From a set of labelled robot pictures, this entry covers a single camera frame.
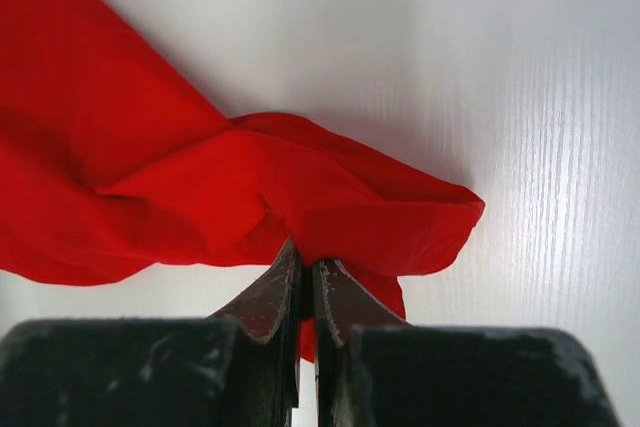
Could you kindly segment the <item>red t shirt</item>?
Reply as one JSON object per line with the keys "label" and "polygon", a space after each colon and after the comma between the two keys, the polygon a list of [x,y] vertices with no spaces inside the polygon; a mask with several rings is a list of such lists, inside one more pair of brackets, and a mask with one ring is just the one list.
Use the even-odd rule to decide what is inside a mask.
{"label": "red t shirt", "polygon": [[271,263],[287,240],[398,315],[484,202],[310,120],[228,118],[102,0],[1,0],[1,267],[92,286]]}

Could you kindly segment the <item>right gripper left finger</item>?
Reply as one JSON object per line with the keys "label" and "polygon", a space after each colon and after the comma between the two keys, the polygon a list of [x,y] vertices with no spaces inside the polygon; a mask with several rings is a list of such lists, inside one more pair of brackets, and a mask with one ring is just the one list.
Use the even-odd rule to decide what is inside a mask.
{"label": "right gripper left finger", "polygon": [[220,398],[222,426],[289,426],[299,406],[300,255],[287,240],[272,265],[211,318],[234,328]]}

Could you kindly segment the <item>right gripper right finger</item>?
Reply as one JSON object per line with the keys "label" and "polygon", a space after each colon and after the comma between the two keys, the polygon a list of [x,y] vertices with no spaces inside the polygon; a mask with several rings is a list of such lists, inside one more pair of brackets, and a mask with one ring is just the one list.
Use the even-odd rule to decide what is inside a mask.
{"label": "right gripper right finger", "polygon": [[337,259],[312,266],[315,385],[320,426],[355,426],[358,395],[352,387],[351,330],[408,327]]}

